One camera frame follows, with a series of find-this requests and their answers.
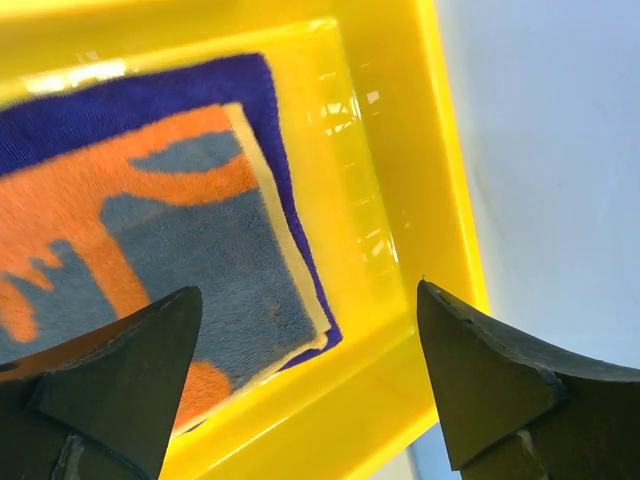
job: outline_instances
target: yellow plastic bin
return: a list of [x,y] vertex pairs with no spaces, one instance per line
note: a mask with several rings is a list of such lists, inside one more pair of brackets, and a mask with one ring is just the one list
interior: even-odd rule
[[0,102],[263,52],[344,341],[175,438],[163,480],[362,478],[437,421],[424,277],[486,309],[431,0],[0,3]]

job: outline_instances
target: folded towel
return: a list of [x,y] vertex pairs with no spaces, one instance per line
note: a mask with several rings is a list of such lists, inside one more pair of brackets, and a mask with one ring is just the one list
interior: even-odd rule
[[327,304],[295,210],[275,90],[261,55],[238,55],[193,67],[119,79],[72,95],[43,98],[6,110],[0,113],[0,175],[170,115],[232,102],[242,104],[273,172],[289,230],[330,321],[326,346],[302,353],[288,363],[290,366],[332,348],[342,335]]
[[203,323],[176,419],[202,421],[309,348],[328,321],[242,108],[211,105],[0,179],[8,360],[185,285]]

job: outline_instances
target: fabric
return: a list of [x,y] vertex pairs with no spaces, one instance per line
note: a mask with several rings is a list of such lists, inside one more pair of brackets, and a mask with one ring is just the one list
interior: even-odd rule
[[0,179],[0,205],[2,360],[197,285],[203,321],[179,432],[326,344],[329,322],[237,104],[14,171]]
[[[231,102],[243,106],[275,178],[289,230],[311,271],[316,295],[330,321],[326,346],[302,353],[288,363],[287,366],[291,366],[334,347],[342,335],[329,309],[296,213],[275,90],[261,55],[221,58],[192,67],[115,80],[69,96],[43,98],[10,108],[0,113],[0,175],[169,115]],[[82,266],[73,264],[69,268],[81,269]]]

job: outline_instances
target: orange and gray towel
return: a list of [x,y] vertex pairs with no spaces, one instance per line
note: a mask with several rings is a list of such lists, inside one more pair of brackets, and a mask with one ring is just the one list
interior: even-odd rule
[[[197,285],[203,324],[180,432],[288,361],[321,352],[335,321],[283,208],[277,172],[245,118],[247,105],[176,109],[133,128],[132,107],[123,106],[117,121],[101,119],[116,124],[113,134],[74,145],[73,125],[53,121],[69,110],[53,107],[73,108],[92,91],[104,100],[100,87],[117,100],[117,83],[0,112],[0,361]],[[43,108],[49,121],[31,135]],[[82,121],[85,113],[71,116]],[[76,148],[47,156],[61,136]]]

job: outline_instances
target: cloth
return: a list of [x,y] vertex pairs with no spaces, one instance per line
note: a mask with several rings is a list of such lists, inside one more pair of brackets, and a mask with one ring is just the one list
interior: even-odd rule
[[203,322],[179,432],[326,344],[329,323],[238,104],[15,171],[0,179],[0,205],[4,360],[198,285]]
[[53,96],[0,113],[0,175],[91,145],[146,124],[212,104],[242,104],[275,178],[282,210],[311,272],[329,319],[327,343],[293,358],[292,366],[342,339],[296,213],[287,156],[280,135],[271,72],[259,54],[216,59],[192,67],[107,82],[68,96]]

